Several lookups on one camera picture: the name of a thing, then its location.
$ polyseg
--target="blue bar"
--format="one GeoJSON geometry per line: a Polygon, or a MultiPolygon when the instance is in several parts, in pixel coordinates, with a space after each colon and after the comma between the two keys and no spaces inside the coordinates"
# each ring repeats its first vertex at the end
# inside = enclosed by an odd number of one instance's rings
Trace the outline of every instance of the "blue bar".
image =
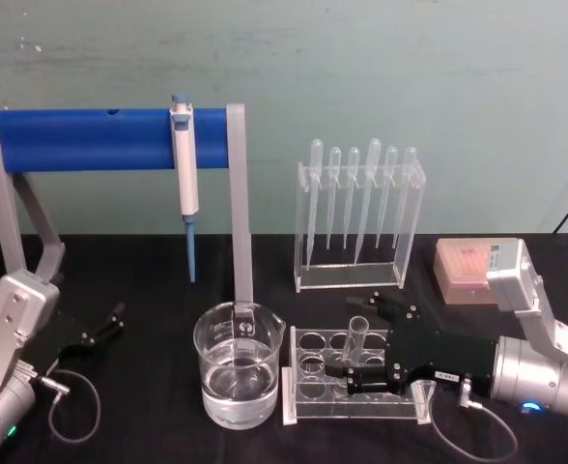
{"type": "MultiPolygon", "coordinates": [[[[225,109],[194,109],[200,169],[228,168],[225,109]]],[[[168,109],[0,110],[9,173],[174,169],[168,109]]]]}

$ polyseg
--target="robotic arm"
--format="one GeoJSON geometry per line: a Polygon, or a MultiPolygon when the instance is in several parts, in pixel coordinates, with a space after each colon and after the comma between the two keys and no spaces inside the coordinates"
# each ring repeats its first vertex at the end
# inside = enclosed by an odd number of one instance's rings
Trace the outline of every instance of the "robotic arm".
{"type": "Polygon", "coordinates": [[[54,310],[58,298],[54,283],[24,269],[0,280],[0,446],[35,403],[34,382],[56,392],[53,405],[70,393],[47,377],[65,348],[94,347],[124,326],[123,306],[118,305],[101,328],[88,331],[54,310]]]}
{"type": "Polygon", "coordinates": [[[346,377],[349,393],[401,394],[412,382],[429,379],[460,386],[467,399],[473,391],[524,410],[568,415],[568,326],[554,319],[524,241],[492,247],[487,279],[499,309],[514,312],[527,340],[442,332],[414,305],[375,293],[368,302],[350,299],[349,305],[392,324],[385,345],[388,362],[376,367],[327,365],[327,373],[346,377]]]}
{"type": "Polygon", "coordinates": [[[37,373],[19,359],[48,322],[58,297],[55,285],[26,270],[0,280],[0,444],[35,402],[30,381],[37,373]]]}

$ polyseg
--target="white cable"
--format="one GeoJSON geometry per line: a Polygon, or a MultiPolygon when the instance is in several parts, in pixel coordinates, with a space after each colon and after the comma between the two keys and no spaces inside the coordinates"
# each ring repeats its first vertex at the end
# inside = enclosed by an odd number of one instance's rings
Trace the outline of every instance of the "white cable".
{"type": "Polygon", "coordinates": [[[437,432],[439,437],[444,442],[446,442],[446,444],[448,444],[451,448],[453,448],[454,450],[456,450],[460,454],[466,456],[467,458],[472,459],[475,462],[483,462],[483,463],[502,462],[506,459],[509,459],[510,457],[512,457],[514,454],[516,454],[518,452],[518,438],[516,437],[516,434],[510,428],[510,426],[507,425],[507,423],[505,423],[505,421],[503,419],[501,419],[499,416],[497,416],[497,414],[493,413],[490,409],[488,409],[488,408],[484,407],[482,404],[476,403],[474,401],[470,402],[470,403],[472,403],[471,405],[472,405],[473,409],[483,411],[484,413],[489,415],[491,418],[493,418],[495,421],[497,421],[498,424],[501,427],[503,427],[503,429],[505,429],[507,431],[507,433],[509,434],[509,438],[511,439],[512,443],[514,444],[514,448],[511,451],[509,451],[507,454],[504,454],[503,456],[500,456],[500,457],[480,457],[480,456],[476,456],[474,454],[471,454],[470,452],[465,451],[464,449],[457,446],[455,443],[450,441],[447,437],[445,437],[442,434],[442,432],[439,430],[439,427],[435,423],[434,417],[432,415],[432,406],[433,406],[434,401],[435,401],[435,396],[436,396],[436,391],[432,394],[432,397],[430,398],[430,404],[428,405],[428,412],[430,414],[430,423],[432,424],[433,428],[435,429],[435,431],[437,432]]]}
{"type": "Polygon", "coordinates": [[[57,395],[56,398],[54,398],[54,401],[52,402],[52,406],[50,406],[50,412],[48,413],[48,425],[50,426],[50,430],[52,431],[54,436],[56,438],[58,438],[59,440],[61,440],[62,442],[67,443],[68,445],[79,445],[79,444],[84,443],[87,440],[89,440],[91,437],[93,437],[93,435],[95,435],[95,432],[98,431],[99,419],[101,418],[101,401],[99,401],[98,391],[95,388],[95,385],[93,385],[91,383],[91,381],[89,379],[87,379],[82,374],[79,374],[79,373],[74,372],[72,370],[66,370],[66,369],[54,369],[54,372],[57,372],[59,374],[70,375],[70,376],[75,377],[77,379],[81,379],[91,388],[91,391],[93,392],[93,397],[95,399],[95,404],[96,404],[95,423],[93,424],[93,428],[91,429],[91,431],[89,433],[87,433],[84,437],[80,437],[80,438],[64,437],[63,435],[61,435],[61,433],[54,426],[54,423],[52,421],[52,416],[54,415],[54,411],[56,410],[56,406],[59,403],[59,400],[61,398],[60,395],[57,395]]]}

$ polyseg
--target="pipette tip box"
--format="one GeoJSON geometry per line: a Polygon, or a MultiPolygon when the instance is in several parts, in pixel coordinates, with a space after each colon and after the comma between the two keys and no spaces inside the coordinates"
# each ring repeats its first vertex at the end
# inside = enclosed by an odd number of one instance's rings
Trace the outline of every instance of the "pipette tip box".
{"type": "Polygon", "coordinates": [[[434,272],[447,305],[491,305],[495,296],[488,285],[486,268],[490,247],[505,239],[439,239],[434,272]]]}

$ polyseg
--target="blue led light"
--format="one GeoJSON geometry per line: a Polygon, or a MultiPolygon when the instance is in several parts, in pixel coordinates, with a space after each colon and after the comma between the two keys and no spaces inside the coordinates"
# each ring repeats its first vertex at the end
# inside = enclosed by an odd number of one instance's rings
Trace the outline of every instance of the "blue led light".
{"type": "Polygon", "coordinates": [[[523,404],[523,409],[528,409],[528,410],[533,410],[533,411],[541,411],[542,407],[537,403],[528,402],[528,403],[523,404]]]}

